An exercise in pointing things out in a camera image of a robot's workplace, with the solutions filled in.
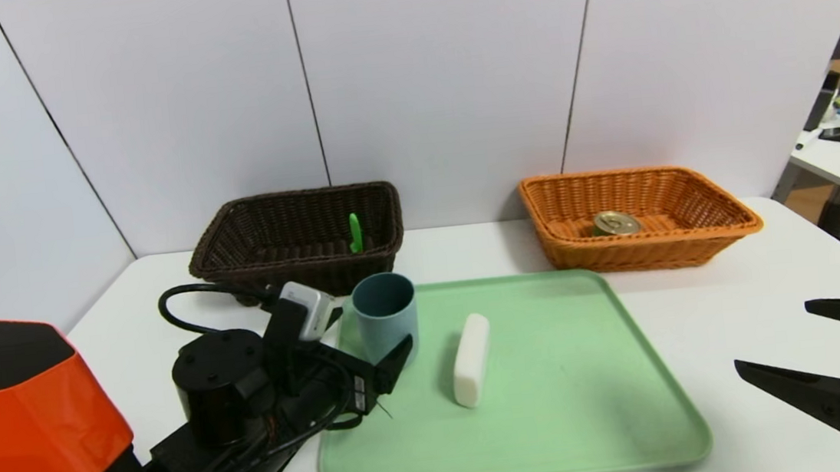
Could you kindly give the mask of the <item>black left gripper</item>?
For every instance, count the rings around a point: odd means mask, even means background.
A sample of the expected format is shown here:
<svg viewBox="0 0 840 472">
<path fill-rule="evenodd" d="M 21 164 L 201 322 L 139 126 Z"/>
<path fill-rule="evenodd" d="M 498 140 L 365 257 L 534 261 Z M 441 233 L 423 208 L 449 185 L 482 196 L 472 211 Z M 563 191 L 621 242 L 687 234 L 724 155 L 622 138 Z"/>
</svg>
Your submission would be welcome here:
<svg viewBox="0 0 840 472">
<path fill-rule="evenodd" d="M 317 424 L 335 407 L 330 427 L 358 424 L 342 420 L 349 414 L 363 417 L 376 404 L 376 395 L 393 392 L 410 360 L 413 336 L 405 335 L 374 367 L 350 353 L 322 343 L 289 348 L 284 360 L 283 385 L 278 397 L 280 419 L 295 430 Z"/>
</svg>

